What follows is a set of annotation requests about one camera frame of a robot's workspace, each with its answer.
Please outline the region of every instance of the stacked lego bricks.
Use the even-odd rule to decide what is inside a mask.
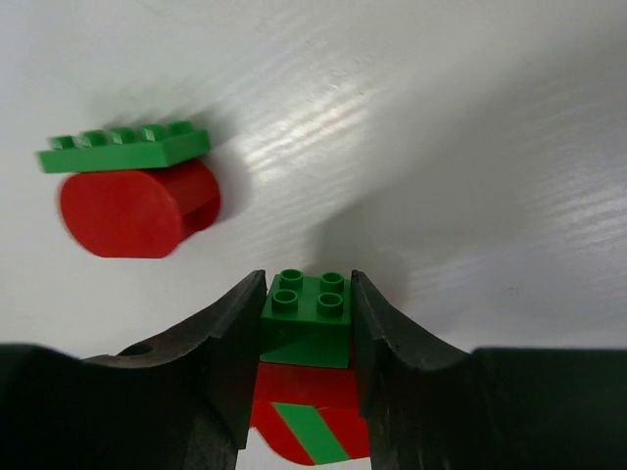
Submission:
[[[320,465],[369,456],[351,358],[350,281],[276,275],[261,317],[252,427],[284,458]]]
[[[209,227],[220,210],[214,175],[198,157],[206,130],[189,121],[83,132],[50,139],[46,173],[75,172],[59,205],[75,240],[105,258],[163,258]]]

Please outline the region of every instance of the lego stud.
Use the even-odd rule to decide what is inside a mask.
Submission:
[[[139,136],[144,142],[160,142],[168,137],[168,132],[162,125],[150,124],[139,128]]]
[[[83,132],[78,137],[81,147],[102,147],[107,145],[107,137],[102,130],[90,130]]]
[[[194,131],[194,125],[189,120],[180,120],[170,124],[168,130],[171,136],[191,134]]]
[[[317,296],[315,311],[324,316],[341,316],[344,310],[344,299],[339,294],[325,292]]]
[[[298,294],[288,289],[280,289],[272,295],[272,311],[291,313],[298,309]]]
[[[66,150],[76,147],[76,145],[74,144],[74,139],[71,135],[60,135],[59,137],[51,137],[49,142],[50,148],[52,150]]]
[[[111,141],[116,145],[135,142],[135,132],[130,127],[118,127],[109,131]]]
[[[341,293],[344,290],[344,276],[339,272],[325,272],[320,277],[320,292]]]
[[[278,285],[281,289],[291,289],[298,291],[303,288],[303,279],[305,276],[298,269],[285,269],[281,271]]]

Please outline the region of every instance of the green lego brick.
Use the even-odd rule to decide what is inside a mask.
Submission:
[[[274,277],[262,311],[262,361],[347,368],[350,346],[350,281],[297,269]]]
[[[117,169],[165,168],[209,152],[206,130],[195,130],[183,120],[168,126],[151,124],[137,130],[129,127],[91,130],[75,138],[52,137],[52,150],[38,152],[46,173],[111,171]]]
[[[351,459],[313,406],[285,403],[272,406],[316,465]]]

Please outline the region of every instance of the red cylindrical lego brick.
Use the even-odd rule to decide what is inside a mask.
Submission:
[[[368,427],[355,408],[320,408],[320,416],[351,458],[370,457]]]
[[[255,401],[251,428],[257,428],[270,448],[283,458],[300,465],[315,465],[271,403]]]
[[[355,368],[260,362],[255,400],[359,409]]]
[[[59,195],[70,233],[104,258],[163,258],[214,223],[220,204],[216,178],[198,160],[75,174]]]

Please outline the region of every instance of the white table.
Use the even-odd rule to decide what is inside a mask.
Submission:
[[[624,347],[625,24],[621,0],[0,3],[0,341],[116,353],[299,267],[362,269],[466,350]],[[189,116],[221,222],[165,259],[89,255],[33,153]]]

